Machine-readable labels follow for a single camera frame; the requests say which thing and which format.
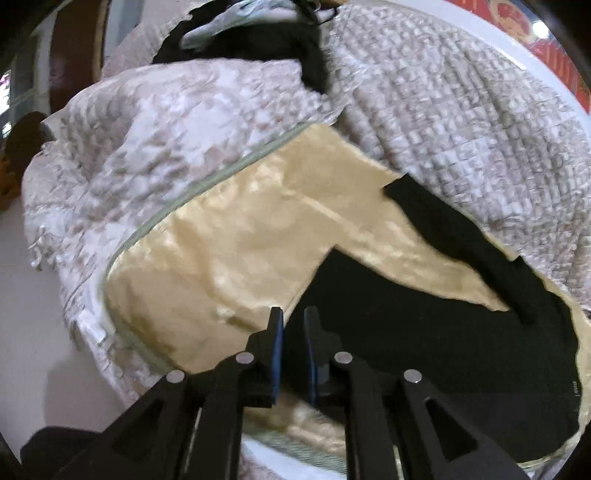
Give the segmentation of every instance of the black fabric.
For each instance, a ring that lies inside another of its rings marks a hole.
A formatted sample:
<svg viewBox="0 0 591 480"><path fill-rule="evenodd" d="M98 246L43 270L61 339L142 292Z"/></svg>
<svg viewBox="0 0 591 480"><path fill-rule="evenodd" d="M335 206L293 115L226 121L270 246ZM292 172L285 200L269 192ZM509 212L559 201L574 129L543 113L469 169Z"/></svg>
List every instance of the black fabric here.
<svg viewBox="0 0 591 480"><path fill-rule="evenodd" d="M22 447L22 466L34 480L50 480L99 435L65 427L41 429Z"/></svg>
<svg viewBox="0 0 591 480"><path fill-rule="evenodd" d="M280 22L248 25L224 30L200 51L182 50L179 42L185 33L211 22L228 6L228 0L213 0L191 10L191 20L182 21L164 40L152 64L193 59L299 60L304 85L325 93L328 81L326 60L320 49L317 25Z"/></svg>
<svg viewBox="0 0 591 480"><path fill-rule="evenodd" d="M334 249L291 317L315 305L323 328L374 369L421 371L517 462L555 452L578 430L578 341L569 308L522 259L509 262L468 218L412 179L387 192L425 239L475 266L514 309L493 312L414 290Z"/></svg>
<svg viewBox="0 0 591 480"><path fill-rule="evenodd" d="M402 207L427 242L478 271L488 286L518 313L523 323L534 323L550 310L557 318L565 319L566 334L572 331L570 315L566 320L557 310L554 295L535 295L545 288L523 259L508 261L465 215L421 187L410 175L387 185L384 193Z"/></svg>

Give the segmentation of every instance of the textured bedspread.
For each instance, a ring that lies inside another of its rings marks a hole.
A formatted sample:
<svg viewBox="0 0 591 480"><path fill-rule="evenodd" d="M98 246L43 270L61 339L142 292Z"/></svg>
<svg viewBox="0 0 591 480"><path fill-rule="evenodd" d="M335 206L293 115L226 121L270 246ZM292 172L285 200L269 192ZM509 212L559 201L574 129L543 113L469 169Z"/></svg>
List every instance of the textured bedspread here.
<svg viewBox="0 0 591 480"><path fill-rule="evenodd" d="M124 41L105 66L110 78L66 106L58 140L23 182L36 261L59 272L67 324L128 403L157 372L104 311L108 258L187 186L301 121L336 122L367 155L412 173L591 304L587 138L551 89L494 48L413 10L355 6L341 9L326 39L326 96L305 90L294 61L120 73L150 62L177 14Z"/></svg>

